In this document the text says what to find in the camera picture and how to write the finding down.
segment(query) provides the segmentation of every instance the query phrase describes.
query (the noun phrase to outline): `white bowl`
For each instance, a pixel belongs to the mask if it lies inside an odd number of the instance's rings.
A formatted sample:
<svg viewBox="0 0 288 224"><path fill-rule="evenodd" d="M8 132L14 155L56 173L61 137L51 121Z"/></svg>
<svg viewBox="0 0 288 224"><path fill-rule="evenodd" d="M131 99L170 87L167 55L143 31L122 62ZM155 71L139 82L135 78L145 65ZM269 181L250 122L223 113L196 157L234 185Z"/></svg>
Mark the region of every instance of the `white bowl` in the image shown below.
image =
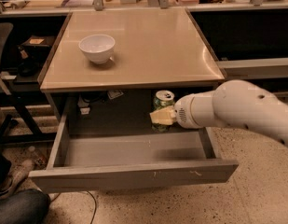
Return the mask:
<svg viewBox="0 0 288 224"><path fill-rule="evenodd" d="M106 63L114 54L115 43L110 35L89 35L79 42L79 48L90 61Z"/></svg>

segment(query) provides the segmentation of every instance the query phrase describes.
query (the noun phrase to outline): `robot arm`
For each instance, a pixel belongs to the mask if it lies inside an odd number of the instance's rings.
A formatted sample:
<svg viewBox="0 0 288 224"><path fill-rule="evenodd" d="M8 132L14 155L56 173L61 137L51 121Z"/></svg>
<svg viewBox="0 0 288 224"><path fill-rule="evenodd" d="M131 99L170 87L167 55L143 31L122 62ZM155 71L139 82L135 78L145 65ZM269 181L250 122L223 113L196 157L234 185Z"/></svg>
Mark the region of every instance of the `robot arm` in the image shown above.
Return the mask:
<svg viewBox="0 0 288 224"><path fill-rule="evenodd" d="M215 91L187 95L174 106L182 127L233 127L261 133L288 146L288 105L254 84L228 81Z"/></svg>

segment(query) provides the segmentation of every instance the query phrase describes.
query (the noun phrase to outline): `speckled floor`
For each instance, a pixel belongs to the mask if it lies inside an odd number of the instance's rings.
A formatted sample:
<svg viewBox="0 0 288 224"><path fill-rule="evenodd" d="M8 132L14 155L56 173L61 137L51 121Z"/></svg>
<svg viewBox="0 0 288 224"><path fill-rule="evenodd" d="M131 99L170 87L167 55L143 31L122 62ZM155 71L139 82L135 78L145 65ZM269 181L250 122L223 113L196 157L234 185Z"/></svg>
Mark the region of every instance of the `speckled floor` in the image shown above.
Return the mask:
<svg viewBox="0 0 288 224"><path fill-rule="evenodd" d="M54 129L49 117L38 121ZM288 224L288 149L259 134L213 129L226 159L240 163L225 184L92 191L97 212L92 223L276 223ZM41 144L45 150L51 144ZM8 146L14 163L28 157L25 145ZM20 189L34 187L27 179ZM62 193L50 206L45 224L90 224L95 202L86 192Z"/></svg>

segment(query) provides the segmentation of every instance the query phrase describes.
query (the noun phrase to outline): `can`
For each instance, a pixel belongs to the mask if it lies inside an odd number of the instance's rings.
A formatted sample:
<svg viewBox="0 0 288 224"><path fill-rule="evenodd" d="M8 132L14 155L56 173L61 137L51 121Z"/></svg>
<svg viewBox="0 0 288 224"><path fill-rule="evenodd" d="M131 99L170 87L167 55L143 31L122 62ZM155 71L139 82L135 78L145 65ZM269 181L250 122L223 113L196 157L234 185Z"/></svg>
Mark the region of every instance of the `can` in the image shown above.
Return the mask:
<svg viewBox="0 0 288 224"><path fill-rule="evenodd" d="M157 91L153 98L154 111L174 105L174 94L171 91ZM155 132L167 132L171 125L164 125L159 123L152 123L152 129Z"/></svg>

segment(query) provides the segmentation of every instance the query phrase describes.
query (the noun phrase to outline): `cabinet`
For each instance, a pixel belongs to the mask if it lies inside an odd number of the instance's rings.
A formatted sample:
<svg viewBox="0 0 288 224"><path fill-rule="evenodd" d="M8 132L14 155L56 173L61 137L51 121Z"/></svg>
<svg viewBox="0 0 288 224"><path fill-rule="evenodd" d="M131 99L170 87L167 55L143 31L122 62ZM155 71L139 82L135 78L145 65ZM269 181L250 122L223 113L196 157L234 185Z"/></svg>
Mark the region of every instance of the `cabinet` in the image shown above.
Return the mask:
<svg viewBox="0 0 288 224"><path fill-rule="evenodd" d="M81 38L108 34L115 55L103 65L78 49ZM223 160L211 129L167 133L151 128L153 90L210 87L223 71L184 9L73 13L41 82L60 117L46 170L30 177L44 191L135 189L226 182L236 161ZM81 92L120 89L124 95L76 107ZM56 97L66 96L64 109Z"/></svg>

